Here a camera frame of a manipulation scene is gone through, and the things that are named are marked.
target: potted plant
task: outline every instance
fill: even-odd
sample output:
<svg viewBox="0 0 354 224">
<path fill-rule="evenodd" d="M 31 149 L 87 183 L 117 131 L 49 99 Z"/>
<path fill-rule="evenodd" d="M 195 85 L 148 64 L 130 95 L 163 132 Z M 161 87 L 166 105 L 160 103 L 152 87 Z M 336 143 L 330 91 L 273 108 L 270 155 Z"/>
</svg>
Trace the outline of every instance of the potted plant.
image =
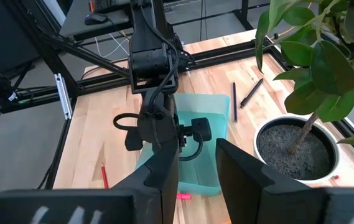
<svg viewBox="0 0 354 224">
<path fill-rule="evenodd" d="M 303 2 L 318 4 L 318 15 Z M 330 178 L 339 162 L 335 138 L 315 121 L 338 121 L 354 108 L 354 0 L 271 0 L 256 33 L 260 70 L 264 37 L 282 20 L 297 27 L 272 44 L 281 46 L 293 66 L 275 78 L 295 81 L 284 102 L 292 115 L 265 122 L 254 137 L 254 150 L 279 172 L 312 184 Z M 338 143 L 354 144 L 354 136 Z"/>
</svg>

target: desk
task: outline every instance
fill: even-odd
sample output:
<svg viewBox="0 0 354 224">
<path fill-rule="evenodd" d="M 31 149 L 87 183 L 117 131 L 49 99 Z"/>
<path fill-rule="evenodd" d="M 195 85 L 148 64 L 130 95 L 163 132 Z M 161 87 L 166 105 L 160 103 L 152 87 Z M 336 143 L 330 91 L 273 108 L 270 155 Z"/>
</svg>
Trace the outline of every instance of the desk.
<svg viewBox="0 0 354 224">
<path fill-rule="evenodd" d="M 255 30 L 228 35 L 185 46 L 193 53 L 227 45 L 239 44 L 254 38 Z M 87 77 L 105 74 L 98 70 Z M 244 109 L 238 110 L 238 122 L 230 114 L 228 140 L 253 154 L 256 128 L 265 120 L 286 113 L 284 100 L 293 90 L 293 83 L 273 81 L 282 68 L 270 55 L 264 56 L 264 75 L 257 69 L 254 57 L 181 74 L 179 93 L 206 93 L 231 95 L 232 82 L 236 82 L 237 98 L 241 101 L 254 84 L 264 78 Z M 120 113 L 138 113 L 140 95 L 132 95 L 131 87 L 124 86 L 78 98 L 73 119 L 54 183 L 55 189 L 103 188 L 101 163 L 108 173 L 109 186 L 113 186 L 132 173 L 140 152 L 128 152 L 124 146 L 126 131 L 113 126 L 113 118 Z M 134 125 L 135 120 L 125 121 Z M 332 124 L 326 127 L 337 139 L 341 134 Z M 342 165 L 339 179 L 330 179 L 318 186 L 354 186 L 354 149 L 341 145 Z M 224 223 L 229 220 L 222 195 L 203 197 L 193 195 L 192 200 L 177 201 L 174 223 Z"/>
<path fill-rule="evenodd" d="M 96 25 L 85 25 L 85 17 L 89 14 L 91 11 L 88 7 L 88 0 L 74 0 L 59 34 L 64 37 L 73 36 L 75 40 L 79 41 L 117 31 L 110 21 Z M 123 10 L 109 12 L 106 15 L 119 30 L 133 26 Z"/>
</svg>

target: plant pot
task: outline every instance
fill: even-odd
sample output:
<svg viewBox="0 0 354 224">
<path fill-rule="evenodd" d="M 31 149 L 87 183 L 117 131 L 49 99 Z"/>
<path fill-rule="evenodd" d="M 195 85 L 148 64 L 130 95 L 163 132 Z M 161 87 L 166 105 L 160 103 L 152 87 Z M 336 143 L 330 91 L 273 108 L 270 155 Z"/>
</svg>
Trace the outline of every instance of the plant pot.
<svg viewBox="0 0 354 224">
<path fill-rule="evenodd" d="M 314 123 L 295 155 L 287 148 L 296 140 L 306 117 L 285 114 L 264 122 L 254 135 L 254 153 L 263 163 L 303 184 L 329 180 L 340 162 L 340 148 L 332 133 Z"/>
</svg>

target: computer mouse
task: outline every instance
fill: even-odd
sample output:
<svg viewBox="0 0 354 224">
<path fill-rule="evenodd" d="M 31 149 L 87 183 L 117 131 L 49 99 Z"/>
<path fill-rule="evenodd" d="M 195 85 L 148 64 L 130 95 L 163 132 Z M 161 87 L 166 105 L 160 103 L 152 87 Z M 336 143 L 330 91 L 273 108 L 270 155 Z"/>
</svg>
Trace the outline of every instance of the computer mouse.
<svg viewBox="0 0 354 224">
<path fill-rule="evenodd" d="M 106 22 L 107 19 L 108 16 L 105 14 L 93 13 L 85 17 L 84 24 L 85 25 L 102 24 Z"/>
</svg>

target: pink marker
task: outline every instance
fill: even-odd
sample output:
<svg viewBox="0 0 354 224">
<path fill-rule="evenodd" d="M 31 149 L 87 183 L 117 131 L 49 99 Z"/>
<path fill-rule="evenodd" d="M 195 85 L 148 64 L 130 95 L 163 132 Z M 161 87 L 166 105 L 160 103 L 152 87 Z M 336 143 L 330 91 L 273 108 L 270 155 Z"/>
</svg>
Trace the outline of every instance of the pink marker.
<svg viewBox="0 0 354 224">
<path fill-rule="evenodd" d="M 190 194 L 177 194 L 177 199 L 190 200 L 192 196 Z"/>
</svg>

